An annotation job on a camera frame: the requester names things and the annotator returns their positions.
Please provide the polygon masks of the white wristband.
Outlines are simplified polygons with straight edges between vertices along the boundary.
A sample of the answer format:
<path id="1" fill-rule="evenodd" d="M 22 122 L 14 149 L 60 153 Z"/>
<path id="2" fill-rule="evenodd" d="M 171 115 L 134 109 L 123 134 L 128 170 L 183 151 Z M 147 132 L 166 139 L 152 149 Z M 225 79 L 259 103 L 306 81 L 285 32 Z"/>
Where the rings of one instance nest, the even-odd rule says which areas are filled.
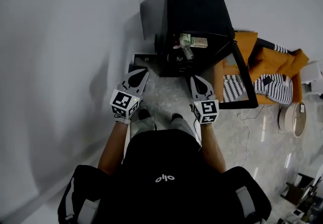
<path id="1" fill-rule="evenodd" d="M 124 117 L 119 116 L 119 115 L 114 115 L 114 118 L 115 118 L 116 122 L 120 122 L 120 123 L 125 124 L 125 125 L 131 124 L 131 119 L 130 118 L 124 118 Z"/>

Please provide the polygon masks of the orange sofa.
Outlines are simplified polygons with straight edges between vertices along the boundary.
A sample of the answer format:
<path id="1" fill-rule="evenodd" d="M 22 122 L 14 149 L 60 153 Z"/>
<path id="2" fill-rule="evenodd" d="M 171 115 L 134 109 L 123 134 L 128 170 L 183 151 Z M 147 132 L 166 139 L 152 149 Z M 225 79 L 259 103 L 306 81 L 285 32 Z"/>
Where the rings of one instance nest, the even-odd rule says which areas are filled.
<path id="1" fill-rule="evenodd" d="M 302 101 L 300 71 L 309 61 L 303 50 L 289 51 L 258 38 L 251 31 L 237 31 L 235 41 L 252 81 L 257 104 L 290 105 Z M 232 55 L 214 66 L 213 76 L 220 103 L 250 99 Z"/>

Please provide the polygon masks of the clear plastic bottle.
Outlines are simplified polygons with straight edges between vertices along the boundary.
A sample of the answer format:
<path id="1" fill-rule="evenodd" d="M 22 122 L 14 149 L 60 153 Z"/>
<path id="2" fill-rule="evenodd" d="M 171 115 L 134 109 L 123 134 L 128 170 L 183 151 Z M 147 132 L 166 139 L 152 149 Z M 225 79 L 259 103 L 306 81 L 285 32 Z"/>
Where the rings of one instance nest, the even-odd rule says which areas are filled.
<path id="1" fill-rule="evenodd" d="M 188 61 L 194 59 L 194 54 L 189 46 L 182 47 L 182 50 Z"/>

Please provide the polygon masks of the dark wooden chair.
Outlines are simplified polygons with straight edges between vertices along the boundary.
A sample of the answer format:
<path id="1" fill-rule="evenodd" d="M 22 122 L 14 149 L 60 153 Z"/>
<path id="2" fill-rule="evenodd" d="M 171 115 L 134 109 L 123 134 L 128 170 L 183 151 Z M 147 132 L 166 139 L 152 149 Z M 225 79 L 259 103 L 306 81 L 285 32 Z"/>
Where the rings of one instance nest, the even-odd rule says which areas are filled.
<path id="1" fill-rule="evenodd" d="M 306 213 L 314 204 L 318 185 L 322 182 L 323 164 L 303 168 L 297 175 L 295 182 L 289 183 L 287 193 L 281 197 L 297 207 L 297 210 Z"/>

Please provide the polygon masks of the beige plastic block part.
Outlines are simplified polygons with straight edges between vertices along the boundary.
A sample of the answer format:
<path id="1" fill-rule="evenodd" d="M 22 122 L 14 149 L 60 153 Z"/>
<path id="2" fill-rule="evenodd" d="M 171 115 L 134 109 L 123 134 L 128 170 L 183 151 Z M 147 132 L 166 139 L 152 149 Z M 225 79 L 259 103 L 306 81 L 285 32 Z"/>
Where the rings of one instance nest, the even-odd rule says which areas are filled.
<path id="1" fill-rule="evenodd" d="M 196 48 L 207 48 L 208 43 L 206 38 L 202 37 L 191 37 L 191 47 L 196 47 Z"/>

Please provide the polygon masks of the round beige side table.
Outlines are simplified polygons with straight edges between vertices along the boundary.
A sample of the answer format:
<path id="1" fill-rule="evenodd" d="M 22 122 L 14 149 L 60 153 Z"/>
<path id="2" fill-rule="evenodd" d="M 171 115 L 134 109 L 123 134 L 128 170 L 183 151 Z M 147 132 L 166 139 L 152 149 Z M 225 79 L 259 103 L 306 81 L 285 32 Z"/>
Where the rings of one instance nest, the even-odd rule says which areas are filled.
<path id="1" fill-rule="evenodd" d="M 285 133 L 291 133 L 296 138 L 303 134 L 307 120 L 306 106 L 305 112 L 301 113 L 300 104 L 305 105 L 303 101 L 292 103 L 289 106 L 283 106 L 279 113 L 280 130 Z"/>

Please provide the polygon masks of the orange sofa cushion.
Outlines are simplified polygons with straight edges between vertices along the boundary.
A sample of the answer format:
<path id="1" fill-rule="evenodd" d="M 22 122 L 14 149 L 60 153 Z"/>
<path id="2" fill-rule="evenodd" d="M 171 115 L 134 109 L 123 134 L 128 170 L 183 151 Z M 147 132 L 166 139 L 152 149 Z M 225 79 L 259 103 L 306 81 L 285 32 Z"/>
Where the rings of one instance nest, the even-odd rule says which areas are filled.
<path id="1" fill-rule="evenodd" d="M 263 74 L 285 73 L 293 59 L 293 55 L 263 47 L 251 62 L 249 76 L 252 83 Z"/>
<path id="2" fill-rule="evenodd" d="M 306 56 L 306 54 L 303 52 L 302 49 L 298 49 L 294 55 L 294 59 L 291 63 L 291 65 L 288 67 L 288 69 L 285 72 L 285 75 L 293 77 L 296 75 L 309 61 L 309 58 Z"/>
<path id="3" fill-rule="evenodd" d="M 253 51 L 258 38 L 257 32 L 238 31 L 235 32 L 235 41 L 243 57 L 245 65 L 248 65 L 248 59 Z"/>

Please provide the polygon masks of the person's grey trousers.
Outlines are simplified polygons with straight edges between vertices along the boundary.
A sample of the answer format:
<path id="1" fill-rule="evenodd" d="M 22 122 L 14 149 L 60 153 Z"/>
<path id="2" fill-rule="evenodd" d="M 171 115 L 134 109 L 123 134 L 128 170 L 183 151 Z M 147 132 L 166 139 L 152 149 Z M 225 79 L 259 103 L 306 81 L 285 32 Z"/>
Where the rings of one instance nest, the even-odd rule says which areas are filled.
<path id="1" fill-rule="evenodd" d="M 132 137 L 134 141 L 149 142 L 155 144 L 166 143 L 197 143 L 195 135 L 189 124 L 182 117 L 171 120 L 168 129 L 157 130 L 152 117 L 140 119 L 138 131 Z"/>

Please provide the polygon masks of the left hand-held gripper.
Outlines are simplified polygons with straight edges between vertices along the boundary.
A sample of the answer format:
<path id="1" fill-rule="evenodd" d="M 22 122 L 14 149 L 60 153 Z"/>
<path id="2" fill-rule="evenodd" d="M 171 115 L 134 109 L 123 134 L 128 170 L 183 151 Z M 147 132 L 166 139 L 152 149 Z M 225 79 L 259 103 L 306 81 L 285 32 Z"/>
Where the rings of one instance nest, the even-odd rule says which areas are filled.
<path id="1" fill-rule="evenodd" d="M 138 109 L 142 100 L 142 92 L 148 80 L 149 70 L 141 68 L 125 75 L 124 82 L 113 91 L 110 105 L 113 113 L 130 118 Z"/>

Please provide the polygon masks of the white storage shelf unit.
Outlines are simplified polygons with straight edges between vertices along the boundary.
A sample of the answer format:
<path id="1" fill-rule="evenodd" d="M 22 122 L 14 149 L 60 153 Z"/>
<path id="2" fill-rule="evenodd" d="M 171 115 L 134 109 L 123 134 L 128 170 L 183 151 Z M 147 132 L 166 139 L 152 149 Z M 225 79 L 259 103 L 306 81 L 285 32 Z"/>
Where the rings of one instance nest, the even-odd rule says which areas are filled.
<path id="1" fill-rule="evenodd" d="M 323 60 L 307 64 L 300 71 L 301 84 L 310 86 L 310 94 L 323 94 Z"/>

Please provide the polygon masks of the person's right forearm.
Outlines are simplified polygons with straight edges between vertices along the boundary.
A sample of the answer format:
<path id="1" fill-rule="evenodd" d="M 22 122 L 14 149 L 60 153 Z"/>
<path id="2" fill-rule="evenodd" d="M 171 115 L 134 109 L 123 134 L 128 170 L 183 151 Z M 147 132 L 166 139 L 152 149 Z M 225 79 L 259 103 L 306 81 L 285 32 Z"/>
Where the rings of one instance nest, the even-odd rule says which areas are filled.
<path id="1" fill-rule="evenodd" d="M 211 124 L 201 125 L 201 148 L 206 163 L 220 173 L 224 173 L 226 163 Z"/>

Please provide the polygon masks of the person's left black shoe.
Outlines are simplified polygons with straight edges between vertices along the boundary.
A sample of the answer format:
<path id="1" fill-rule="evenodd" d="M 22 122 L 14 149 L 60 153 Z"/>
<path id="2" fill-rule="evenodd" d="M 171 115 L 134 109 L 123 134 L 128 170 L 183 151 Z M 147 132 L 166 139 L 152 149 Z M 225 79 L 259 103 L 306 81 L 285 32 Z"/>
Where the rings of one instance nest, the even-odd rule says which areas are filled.
<path id="1" fill-rule="evenodd" d="M 146 109 L 141 109 L 139 112 L 138 112 L 138 117 L 139 117 L 139 120 L 144 120 L 146 118 L 149 118 L 151 117 L 150 113 L 148 110 Z"/>

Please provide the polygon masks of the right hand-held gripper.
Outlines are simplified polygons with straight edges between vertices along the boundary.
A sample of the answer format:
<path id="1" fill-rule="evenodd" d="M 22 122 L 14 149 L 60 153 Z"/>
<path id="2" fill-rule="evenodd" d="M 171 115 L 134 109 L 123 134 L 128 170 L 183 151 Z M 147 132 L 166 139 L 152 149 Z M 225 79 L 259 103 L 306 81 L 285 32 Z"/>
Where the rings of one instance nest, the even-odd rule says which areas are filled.
<path id="1" fill-rule="evenodd" d="M 219 114 L 219 101 L 213 94 L 212 85 L 204 78 L 193 75 L 190 78 L 191 94 L 194 100 L 192 112 L 200 124 L 212 124 Z M 209 96 L 199 99 L 199 95 Z"/>

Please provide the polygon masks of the person's black top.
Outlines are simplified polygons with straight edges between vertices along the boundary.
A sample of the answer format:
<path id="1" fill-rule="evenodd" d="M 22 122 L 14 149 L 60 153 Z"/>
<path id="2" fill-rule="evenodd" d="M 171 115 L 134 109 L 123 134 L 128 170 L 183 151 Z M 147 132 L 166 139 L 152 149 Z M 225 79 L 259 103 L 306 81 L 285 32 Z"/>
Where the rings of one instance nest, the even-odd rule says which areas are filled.
<path id="1" fill-rule="evenodd" d="M 242 167 L 211 168 L 180 130 L 148 131 L 129 142 L 114 175 L 76 167 L 58 207 L 59 224 L 257 224 L 272 207 Z"/>

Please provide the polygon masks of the black glass-door cabinet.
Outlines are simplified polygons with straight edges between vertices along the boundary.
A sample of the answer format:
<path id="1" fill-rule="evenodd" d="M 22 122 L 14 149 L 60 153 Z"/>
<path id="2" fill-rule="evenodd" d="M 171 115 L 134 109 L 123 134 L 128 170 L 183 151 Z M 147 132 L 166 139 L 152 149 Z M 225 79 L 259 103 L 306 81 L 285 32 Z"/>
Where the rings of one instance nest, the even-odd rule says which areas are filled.
<path id="1" fill-rule="evenodd" d="M 252 81 L 235 41 L 229 13 L 224 0 L 144 0 L 140 16 L 145 39 L 154 39 L 154 51 L 161 65 L 161 77 L 193 75 L 206 78 L 213 86 L 213 68 L 232 55 L 247 89 L 248 101 L 220 103 L 221 109 L 258 107 Z M 180 45 L 181 33 L 207 39 L 207 48 L 190 47 L 194 59 L 188 61 Z"/>

